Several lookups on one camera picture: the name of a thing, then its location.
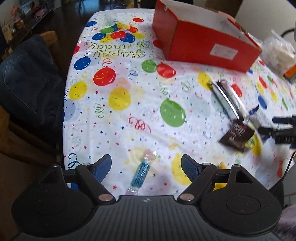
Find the plastic bag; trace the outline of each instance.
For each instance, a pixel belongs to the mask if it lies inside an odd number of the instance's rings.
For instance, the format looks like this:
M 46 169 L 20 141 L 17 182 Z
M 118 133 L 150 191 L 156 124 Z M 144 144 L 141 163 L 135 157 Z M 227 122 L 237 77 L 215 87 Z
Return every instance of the plastic bag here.
M 271 71 L 280 76 L 296 64 L 295 50 L 292 44 L 284 40 L 274 30 L 264 40 L 260 57 Z

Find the ribbed gray surface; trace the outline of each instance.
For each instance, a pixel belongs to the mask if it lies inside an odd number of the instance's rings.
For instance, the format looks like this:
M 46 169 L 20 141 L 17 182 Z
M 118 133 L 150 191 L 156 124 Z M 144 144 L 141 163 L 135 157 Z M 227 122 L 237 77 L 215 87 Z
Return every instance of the ribbed gray surface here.
M 280 241 L 274 234 L 234 237 L 215 230 L 190 205 L 173 196 L 122 196 L 110 206 L 98 208 L 80 230 L 57 238 L 20 234 L 14 241 Z

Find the tablecloth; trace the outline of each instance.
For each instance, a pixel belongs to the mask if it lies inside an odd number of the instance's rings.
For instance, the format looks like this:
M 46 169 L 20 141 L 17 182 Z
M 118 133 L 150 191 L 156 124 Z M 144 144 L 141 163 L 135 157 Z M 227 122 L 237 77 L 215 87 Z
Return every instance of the tablecloth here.
M 249 110 L 260 105 L 256 115 L 270 126 L 273 116 L 295 113 L 295 87 L 260 59 L 246 74 L 166 61 L 152 22 L 153 10 L 120 9 L 95 13 L 86 24 L 67 77 L 65 167 L 110 154 L 112 168 L 102 184 L 118 198 L 143 153 L 156 151 L 139 194 L 177 197 L 191 183 L 181 169 L 186 153 L 199 163 L 241 164 L 270 188 L 287 166 L 289 147 L 272 138 L 263 143 L 257 132 L 253 149 L 244 153 L 218 143 L 229 119 L 208 83 L 226 79 Z

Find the black cable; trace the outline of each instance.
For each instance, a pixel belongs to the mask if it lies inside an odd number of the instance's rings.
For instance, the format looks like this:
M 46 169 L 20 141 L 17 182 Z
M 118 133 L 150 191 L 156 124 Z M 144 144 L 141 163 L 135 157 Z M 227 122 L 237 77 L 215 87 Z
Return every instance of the black cable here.
M 281 177 L 281 179 L 277 182 L 277 186 L 273 186 L 273 187 L 271 188 L 271 189 L 273 189 L 273 190 L 271 191 L 272 193 L 273 193 L 273 192 L 279 187 L 279 185 L 282 183 L 283 179 L 285 178 L 285 176 L 286 176 L 286 174 L 287 174 L 287 172 L 288 172 L 288 170 L 289 170 L 290 164 L 291 164 L 291 162 L 292 162 L 293 157 L 294 157 L 295 154 L 296 154 L 296 151 L 293 152 L 293 154 L 292 154 L 292 156 L 291 156 L 291 158 L 290 158 L 290 161 L 289 161 L 289 163 L 288 163 L 288 166 L 287 166 L 287 168 L 286 168 L 286 170 L 285 170 L 285 173 L 283 174 L 283 176 Z
M 290 28 L 288 30 L 286 30 L 285 32 L 282 33 L 281 37 L 283 38 L 286 34 L 292 33 L 294 32 L 294 28 Z

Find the blue balloon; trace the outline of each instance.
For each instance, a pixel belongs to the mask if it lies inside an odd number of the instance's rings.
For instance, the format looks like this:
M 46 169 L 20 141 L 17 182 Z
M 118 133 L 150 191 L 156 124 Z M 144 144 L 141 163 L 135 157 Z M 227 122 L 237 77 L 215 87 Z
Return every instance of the blue balloon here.
M 85 69 L 91 63 L 91 59 L 89 57 L 83 57 L 77 60 L 74 64 L 74 69 L 82 70 Z
M 106 37 L 106 34 L 97 33 L 97 34 L 95 34 L 95 35 L 92 37 L 92 39 L 93 39 L 93 40 L 101 40 L 101 39 L 103 39 L 104 37 Z
M 262 106 L 263 109 L 267 109 L 267 104 L 261 95 L 258 96 L 259 104 Z
M 90 21 L 85 26 L 86 27 L 91 27 L 91 26 L 94 26 L 94 25 L 96 25 L 96 21 Z
M 126 37 L 123 39 L 120 39 L 122 42 L 127 42 L 127 43 L 133 43 L 135 41 L 135 36 L 132 34 L 126 34 Z
M 65 99 L 64 100 L 64 121 L 70 120 L 75 113 L 76 107 L 72 100 Z
M 114 24 L 113 26 L 111 26 L 111 28 L 114 28 L 114 31 L 118 31 L 118 27 L 117 27 L 117 24 Z

